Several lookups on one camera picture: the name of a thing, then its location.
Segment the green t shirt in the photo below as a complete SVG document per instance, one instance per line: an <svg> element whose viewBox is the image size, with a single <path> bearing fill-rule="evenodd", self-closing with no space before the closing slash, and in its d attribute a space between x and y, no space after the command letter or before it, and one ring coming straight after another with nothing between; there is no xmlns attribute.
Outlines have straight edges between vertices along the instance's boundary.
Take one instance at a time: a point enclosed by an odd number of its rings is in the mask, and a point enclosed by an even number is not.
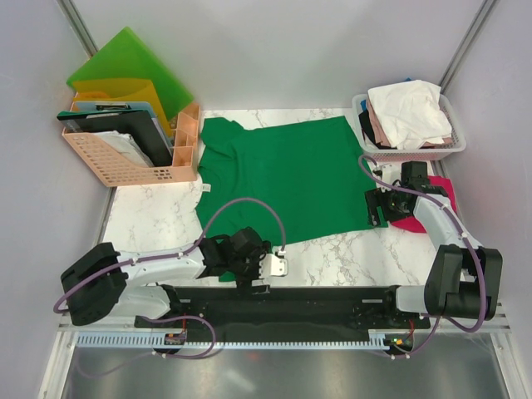
<svg viewBox="0 0 532 399"><path fill-rule="evenodd" d="M250 130L215 117L200 137L210 189L195 212L209 237L252 227L280 246L370 229L364 194L376 184L345 117Z"/></svg>

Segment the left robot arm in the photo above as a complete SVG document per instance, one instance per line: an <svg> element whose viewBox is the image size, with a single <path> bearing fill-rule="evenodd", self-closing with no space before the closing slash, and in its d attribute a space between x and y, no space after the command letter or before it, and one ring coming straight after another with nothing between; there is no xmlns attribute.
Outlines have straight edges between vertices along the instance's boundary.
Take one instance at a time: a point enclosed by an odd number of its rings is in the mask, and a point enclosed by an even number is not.
<svg viewBox="0 0 532 399"><path fill-rule="evenodd" d="M201 236L189 246L151 253L100 243L61 275L64 294L54 310L85 327L109 318L155 320L173 327L186 314L171 280L191 283L228 276L238 294L263 293L264 280L285 271L283 254L247 227L232 235Z"/></svg>

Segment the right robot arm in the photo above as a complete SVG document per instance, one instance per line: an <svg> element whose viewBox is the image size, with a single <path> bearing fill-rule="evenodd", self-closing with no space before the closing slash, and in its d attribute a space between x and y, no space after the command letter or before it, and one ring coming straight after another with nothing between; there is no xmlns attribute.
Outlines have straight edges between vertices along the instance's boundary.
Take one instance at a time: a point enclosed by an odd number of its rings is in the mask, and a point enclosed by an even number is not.
<svg viewBox="0 0 532 399"><path fill-rule="evenodd" d="M368 223L381 227L413 218L428 234L436 250L426 282L394 286L392 299L381 306L382 321L400 327L411 313L443 317L453 323L491 320L497 310L503 257L475 239L452 207L451 192L433 182L427 165L408 161L399 179L382 181L382 172L369 172L378 187L364 197Z"/></svg>

